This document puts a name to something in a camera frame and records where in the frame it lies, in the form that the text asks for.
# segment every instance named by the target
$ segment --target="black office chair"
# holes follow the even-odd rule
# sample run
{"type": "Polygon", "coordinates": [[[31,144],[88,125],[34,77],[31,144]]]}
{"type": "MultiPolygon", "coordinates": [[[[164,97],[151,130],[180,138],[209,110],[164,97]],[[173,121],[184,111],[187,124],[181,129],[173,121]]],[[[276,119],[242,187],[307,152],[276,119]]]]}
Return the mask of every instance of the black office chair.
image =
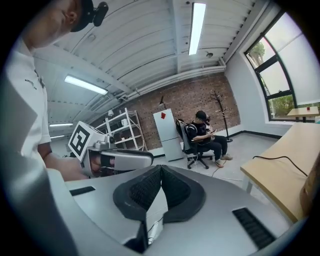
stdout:
{"type": "Polygon", "coordinates": [[[189,137],[188,133],[188,124],[185,123],[182,119],[177,119],[175,122],[176,130],[179,133],[182,141],[183,141],[183,152],[186,154],[186,159],[190,163],[188,163],[188,169],[191,169],[191,166],[196,162],[201,162],[206,169],[209,169],[209,166],[203,161],[205,158],[209,158],[210,160],[213,159],[212,155],[205,155],[203,156],[204,152],[208,152],[210,149],[205,147],[198,147],[198,143],[202,142],[203,140],[197,140],[195,142],[193,139],[189,137]]]}

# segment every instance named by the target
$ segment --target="ceiling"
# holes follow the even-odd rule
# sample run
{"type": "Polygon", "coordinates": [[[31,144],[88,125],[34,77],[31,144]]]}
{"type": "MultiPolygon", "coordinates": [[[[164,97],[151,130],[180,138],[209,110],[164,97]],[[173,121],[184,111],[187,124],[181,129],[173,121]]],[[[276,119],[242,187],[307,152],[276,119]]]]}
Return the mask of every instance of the ceiling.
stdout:
{"type": "MultiPolygon", "coordinates": [[[[94,6],[100,1],[93,0],[94,6]]],[[[189,56],[192,2],[107,0],[109,11],[100,27],[91,23],[34,53],[36,70],[47,89],[49,123],[91,123],[119,104],[119,94],[191,70],[219,66],[219,58],[227,61],[236,37],[248,30],[245,23],[254,23],[249,15],[258,15],[253,8],[261,11],[259,1],[201,1],[207,4],[201,38],[197,54],[189,56]],[[66,75],[105,88],[108,94],[65,83],[66,75]]],[[[50,135],[70,134],[73,128],[51,128],[50,135]]]]}

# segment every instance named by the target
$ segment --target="fluorescent light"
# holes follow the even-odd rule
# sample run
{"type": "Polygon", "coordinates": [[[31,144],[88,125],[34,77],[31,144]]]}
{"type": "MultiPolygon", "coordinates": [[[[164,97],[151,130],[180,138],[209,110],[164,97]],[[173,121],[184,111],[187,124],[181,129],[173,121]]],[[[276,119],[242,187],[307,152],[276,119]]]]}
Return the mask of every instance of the fluorescent light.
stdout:
{"type": "Polygon", "coordinates": [[[83,80],[80,80],[80,79],[75,78],[75,77],[70,76],[70,75],[67,75],[65,77],[64,81],[66,83],[69,83],[69,84],[72,84],[72,85],[75,85],[75,86],[80,86],[82,88],[94,91],[94,92],[96,92],[98,94],[106,95],[108,93],[108,91],[105,90],[105,89],[102,89],[102,88],[100,88],[98,86],[95,86],[95,85],[93,85],[91,83],[85,82],[83,80]]]}
{"type": "Polygon", "coordinates": [[[204,23],[206,4],[194,2],[192,6],[192,25],[191,25],[191,39],[189,47],[189,55],[197,53],[202,25],[204,23]]]}
{"type": "Polygon", "coordinates": [[[52,123],[49,126],[50,127],[59,127],[59,126],[73,126],[73,122],[68,122],[68,123],[52,123]]]}
{"type": "Polygon", "coordinates": [[[62,138],[62,137],[64,137],[64,136],[65,136],[65,135],[54,136],[54,137],[50,137],[50,139],[62,138]]]}

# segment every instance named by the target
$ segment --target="logo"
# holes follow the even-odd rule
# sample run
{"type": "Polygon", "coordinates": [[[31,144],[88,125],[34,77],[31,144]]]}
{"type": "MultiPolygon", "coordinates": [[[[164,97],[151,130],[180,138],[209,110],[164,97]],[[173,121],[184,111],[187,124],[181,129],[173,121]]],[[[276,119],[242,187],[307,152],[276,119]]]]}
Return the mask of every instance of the logo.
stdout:
{"type": "Polygon", "coordinates": [[[85,145],[89,137],[90,133],[87,132],[81,125],[78,125],[71,139],[70,146],[78,154],[79,157],[85,150],[85,145]]]}
{"type": "Polygon", "coordinates": [[[35,85],[34,85],[34,82],[32,82],[32,81],[30,81],[30,80],[28,80],[28,79],[24,79],[24,81],[30,83],[30,84],[32,85],[33,89],[37,90],[37,88],[36,88],[35,85]]]}

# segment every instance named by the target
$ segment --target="jeans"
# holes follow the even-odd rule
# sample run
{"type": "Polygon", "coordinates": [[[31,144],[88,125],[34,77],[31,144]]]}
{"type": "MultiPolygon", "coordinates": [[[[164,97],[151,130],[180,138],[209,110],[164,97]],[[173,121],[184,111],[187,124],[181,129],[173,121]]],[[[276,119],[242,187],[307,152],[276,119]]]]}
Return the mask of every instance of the jeans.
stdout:
{"type": "Polygon", "coordinates": [[[220,159],[221,154],[225,155],[228,149],[227,138],[225,136],[215,136],[214,140],[207,144],[199,145],[198,148],[206,148],[214,151],[215,160],[220,159]]]}

